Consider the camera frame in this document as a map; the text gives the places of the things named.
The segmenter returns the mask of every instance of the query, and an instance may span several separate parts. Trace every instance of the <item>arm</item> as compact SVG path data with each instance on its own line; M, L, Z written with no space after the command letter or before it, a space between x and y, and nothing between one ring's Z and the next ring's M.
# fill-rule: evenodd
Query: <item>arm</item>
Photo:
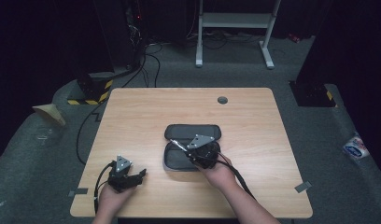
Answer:
M105 184L99 197L98 211L92 224L110 224L134 190L135 187L118 193L111 186Z
M217 163L212 169L199 168L208 182L219 189L242 224L279 223L257 200L247 194L236 182L232 171Z

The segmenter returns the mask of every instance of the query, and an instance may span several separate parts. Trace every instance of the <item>black curtain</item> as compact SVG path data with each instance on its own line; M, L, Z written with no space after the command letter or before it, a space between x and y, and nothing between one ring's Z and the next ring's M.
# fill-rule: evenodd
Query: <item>black curtain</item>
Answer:
M317 35L332 0L282 0L273 35L293 34L301 39Z
M334 1L296 82L337 85L381 170L381 0Z
M74 79L50 27L53 1L0 1L0 156L32 105Z

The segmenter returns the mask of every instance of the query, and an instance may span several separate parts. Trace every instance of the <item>hand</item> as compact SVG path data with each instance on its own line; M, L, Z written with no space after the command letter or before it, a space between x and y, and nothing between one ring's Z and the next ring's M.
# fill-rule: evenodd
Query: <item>hand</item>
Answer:
M229 158L219 154L218 161L227 162L232 165L232 162ZM208 182L215 188L219 190L223 190L226 187L231 187L233 185L237 185L234 173L229 169L229 167L225 166L217 162L217 164L211 169L203 169L199 166L197 168L205 175L205 178Z
M105 184L98 198L98 211L93 223L110 223L123 204L133 194L135 188L117 192L110 185Z

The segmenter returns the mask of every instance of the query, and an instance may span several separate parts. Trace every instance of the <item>person's right hand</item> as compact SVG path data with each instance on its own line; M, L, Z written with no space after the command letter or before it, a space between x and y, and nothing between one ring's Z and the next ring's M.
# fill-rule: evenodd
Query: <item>person's right hand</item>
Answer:
M219 154L218 160L228 162L230 165L232 165L231 160L221 154ZM217 162L217 164L211 169L203 169L199 166L197 166L197 168L205 175L205 178L208 180L210 185L219 190L237 185L234 173L229 169L229 167L219 162Z

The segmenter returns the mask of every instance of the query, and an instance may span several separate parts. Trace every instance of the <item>metal bracket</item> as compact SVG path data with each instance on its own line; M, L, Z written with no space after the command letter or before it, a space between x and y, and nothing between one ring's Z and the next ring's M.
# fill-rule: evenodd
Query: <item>metal bracket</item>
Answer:
M121 155L117 156L117 162L115 167L115 176L124 176L129 173L131 161L124 159Z
M195 149L198 147L202 147L210 142L213 142L214 140L215 140L214 137L196 134L196 137L194 137L193 140L190 142L190 144L187 145L187 148Z

